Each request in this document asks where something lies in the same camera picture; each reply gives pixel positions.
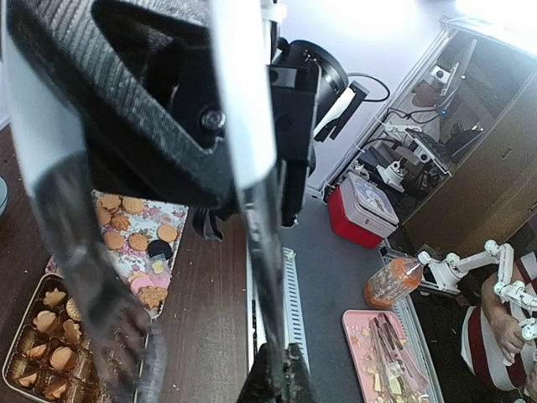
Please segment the light blue striped bowl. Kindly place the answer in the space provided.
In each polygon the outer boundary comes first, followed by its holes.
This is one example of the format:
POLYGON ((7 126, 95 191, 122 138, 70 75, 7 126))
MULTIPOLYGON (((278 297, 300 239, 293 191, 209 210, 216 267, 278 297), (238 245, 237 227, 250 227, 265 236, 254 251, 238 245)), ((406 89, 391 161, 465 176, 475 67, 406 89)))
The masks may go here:
POLYGON ((0 217, 5 213, 8 206, 8 184, 0 177, 0 217))

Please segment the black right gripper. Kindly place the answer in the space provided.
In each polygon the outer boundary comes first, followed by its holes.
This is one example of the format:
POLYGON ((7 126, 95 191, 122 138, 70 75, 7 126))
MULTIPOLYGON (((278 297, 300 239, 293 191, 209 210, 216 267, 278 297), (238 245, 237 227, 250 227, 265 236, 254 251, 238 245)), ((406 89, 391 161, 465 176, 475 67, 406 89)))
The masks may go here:
POLYGON ((262 185, 295 224, 317 69, 275 1, 9 1, 13 140, 44 227, 92 227, 92 187, 221 219, 262 185), (277 55, 276 50, 284 53, 277 55))

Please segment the person in striped shirt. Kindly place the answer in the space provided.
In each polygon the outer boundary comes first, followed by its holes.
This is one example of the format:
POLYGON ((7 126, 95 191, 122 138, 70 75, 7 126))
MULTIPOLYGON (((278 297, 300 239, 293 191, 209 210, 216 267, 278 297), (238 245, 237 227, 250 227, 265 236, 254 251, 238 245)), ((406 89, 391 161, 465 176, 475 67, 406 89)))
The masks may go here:
POLYGON ((502 392, 526 386, 536 374, 536 341, 522 336, 523 320, 536 313, 503 302, 494 292, 498 275, 482 284, 481 303, 467 309, 461 325, 461 358, 482 383, 502 392))

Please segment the orange drink bottle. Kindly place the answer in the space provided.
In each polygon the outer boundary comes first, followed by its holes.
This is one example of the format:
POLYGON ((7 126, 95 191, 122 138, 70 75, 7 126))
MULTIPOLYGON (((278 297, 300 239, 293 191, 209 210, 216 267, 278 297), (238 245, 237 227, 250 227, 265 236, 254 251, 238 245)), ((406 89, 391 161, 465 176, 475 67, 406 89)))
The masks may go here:
POLYGON ((417 258, 392 259, 366 282, 365 302, 374 308, 391 308, 419 287, 423 270, 417 258))

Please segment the red tin box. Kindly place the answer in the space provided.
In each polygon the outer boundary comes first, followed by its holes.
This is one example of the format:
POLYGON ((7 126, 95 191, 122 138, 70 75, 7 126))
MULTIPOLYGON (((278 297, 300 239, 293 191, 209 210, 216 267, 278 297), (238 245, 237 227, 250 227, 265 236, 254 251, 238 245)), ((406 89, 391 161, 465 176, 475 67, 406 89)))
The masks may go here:
POLYGON ((398 229, 387 195, 361 176, 349 173, 328 198, 333 232, 366 249, 375 249, 398 229))

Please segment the aluminium front rail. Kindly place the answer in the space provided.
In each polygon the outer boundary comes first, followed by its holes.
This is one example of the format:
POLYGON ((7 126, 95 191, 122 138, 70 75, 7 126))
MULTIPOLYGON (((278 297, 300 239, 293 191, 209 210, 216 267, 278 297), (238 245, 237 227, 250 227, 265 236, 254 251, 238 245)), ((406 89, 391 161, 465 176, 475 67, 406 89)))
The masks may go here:
MULTIPOLYGON (((305 324, 300 298, 300 288, 295 265, 296 253, 293 249, 283 248, 284 269, 284 341, 295 343, 310 370, 309 354, 305 336, 305 324)), ((246 317, 247 317, 247 369, 253 367, 255 356, 260 346, 266 343, 266 335, 260 309, 258 308, 258 292, 253 281, 251 258, 246 258, 246 317)))

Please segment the pink round cookie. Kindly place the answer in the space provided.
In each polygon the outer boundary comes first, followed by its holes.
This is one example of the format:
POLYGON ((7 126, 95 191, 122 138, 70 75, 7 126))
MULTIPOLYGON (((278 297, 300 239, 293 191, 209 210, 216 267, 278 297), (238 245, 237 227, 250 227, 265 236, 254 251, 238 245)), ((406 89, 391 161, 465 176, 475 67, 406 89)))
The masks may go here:
POLYGON ((167 290, 171 282, 171 276, 167 272, 159 275, 146 275, 138 273, 128 280, 131 292, 138 295, 143 288, 153 287, 167 290))

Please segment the brown flower cookie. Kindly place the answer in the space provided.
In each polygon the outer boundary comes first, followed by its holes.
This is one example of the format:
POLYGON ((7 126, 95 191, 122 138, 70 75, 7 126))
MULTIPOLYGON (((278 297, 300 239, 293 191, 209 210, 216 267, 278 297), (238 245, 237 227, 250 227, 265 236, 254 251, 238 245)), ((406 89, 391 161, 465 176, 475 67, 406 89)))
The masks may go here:
POLYGON ((58 288, 54 288, 52 291, 46 291, 43 299, 43 303, 49 307, 57 307, 64 303, 66 293, 58 288))

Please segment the metal serving tongs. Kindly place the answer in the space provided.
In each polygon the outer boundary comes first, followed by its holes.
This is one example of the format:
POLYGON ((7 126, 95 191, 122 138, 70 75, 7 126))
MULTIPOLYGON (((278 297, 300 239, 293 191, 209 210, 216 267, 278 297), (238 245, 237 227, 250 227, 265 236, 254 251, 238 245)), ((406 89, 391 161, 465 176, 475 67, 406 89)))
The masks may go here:
POLYGON ((124 190, 236 200, 266 343, 248 378, 279 400, 284 298, 269 31, 259 1, 4 1, 13 142, 33 214, 115 402, 155 402, 162 332, 118 278, 91 199, 99 156, 124 190))

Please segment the pink plate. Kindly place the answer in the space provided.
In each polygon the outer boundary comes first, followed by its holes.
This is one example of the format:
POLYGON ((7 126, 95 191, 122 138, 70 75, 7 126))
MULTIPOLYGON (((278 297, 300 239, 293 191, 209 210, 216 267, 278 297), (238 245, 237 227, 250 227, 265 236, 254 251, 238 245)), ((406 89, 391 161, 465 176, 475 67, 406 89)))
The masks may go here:
POLYGON ((436 401, 430 376, 395 313, 347 310, 341 322, 364 401, 436 401))

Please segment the black sandwich cookie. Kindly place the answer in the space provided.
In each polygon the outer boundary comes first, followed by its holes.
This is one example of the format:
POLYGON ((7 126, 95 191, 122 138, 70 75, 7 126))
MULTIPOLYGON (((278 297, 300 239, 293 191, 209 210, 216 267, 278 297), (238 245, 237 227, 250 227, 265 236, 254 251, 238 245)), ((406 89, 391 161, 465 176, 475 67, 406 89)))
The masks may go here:
POLYGON ((172 248, 170 244, 161 239, 149 243, 147 251, 150 258, 163 255, 166 260, 169 260, 172 257, 172 248))

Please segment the gold cookie tin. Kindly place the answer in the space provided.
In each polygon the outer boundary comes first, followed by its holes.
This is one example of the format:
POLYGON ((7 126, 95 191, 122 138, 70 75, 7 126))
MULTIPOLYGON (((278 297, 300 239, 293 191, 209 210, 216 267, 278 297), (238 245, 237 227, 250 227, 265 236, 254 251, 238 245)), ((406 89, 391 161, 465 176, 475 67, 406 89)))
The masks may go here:
POLYGON ((60 276, 41 277, 8 350, 2 377, 11 390, 34 402, 113 401, 60 276), (45 292, 54 288, 66 293, 64 303, 46 306, 45 292))

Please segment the floral cookie tray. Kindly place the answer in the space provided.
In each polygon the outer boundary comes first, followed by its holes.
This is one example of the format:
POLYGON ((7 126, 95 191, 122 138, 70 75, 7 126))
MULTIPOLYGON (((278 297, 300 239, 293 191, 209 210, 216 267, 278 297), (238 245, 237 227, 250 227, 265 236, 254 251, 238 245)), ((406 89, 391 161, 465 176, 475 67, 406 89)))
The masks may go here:
MULTIPOLYGON (((96 190, 91 194, 104 244, 117 274, 128 287, 128 280, 138 273, 159 275, 167 272, 172 279, 188 207, 96 190), (169 260, 163 255, 149 257, 148 245, 157 239, 170 244, 172 257, 169 260)), ((147 287, 135 296, 155 319, 163 311, 168 294, 169 288, 147 287)))

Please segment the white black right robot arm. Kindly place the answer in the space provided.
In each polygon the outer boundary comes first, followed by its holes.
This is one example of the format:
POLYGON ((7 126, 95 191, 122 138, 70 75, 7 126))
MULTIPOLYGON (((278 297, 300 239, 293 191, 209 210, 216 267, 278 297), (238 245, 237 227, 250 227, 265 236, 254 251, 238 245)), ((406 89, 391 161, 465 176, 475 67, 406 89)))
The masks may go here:
MULTIPOLYGON (((3 11, 6 39, 79 113, 97 189, 224 220, 237 212, 208 2, 9 1, 3 11)), ((291 227, 314 142, 337 136, 367 93, 320 46, 268 31, 281 222, 291 227)))

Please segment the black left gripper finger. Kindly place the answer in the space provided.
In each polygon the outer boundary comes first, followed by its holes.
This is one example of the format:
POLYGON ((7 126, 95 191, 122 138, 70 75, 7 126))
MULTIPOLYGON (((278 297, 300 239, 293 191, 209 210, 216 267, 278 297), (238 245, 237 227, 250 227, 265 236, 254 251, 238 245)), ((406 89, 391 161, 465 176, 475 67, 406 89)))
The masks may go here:
POLYGON ((262 344, 237 398, 238 403, 318 401, 305 358, 297 343, 289 344, 284 350, 279 370, 274 370, 270 364, 268 344, 262 344))

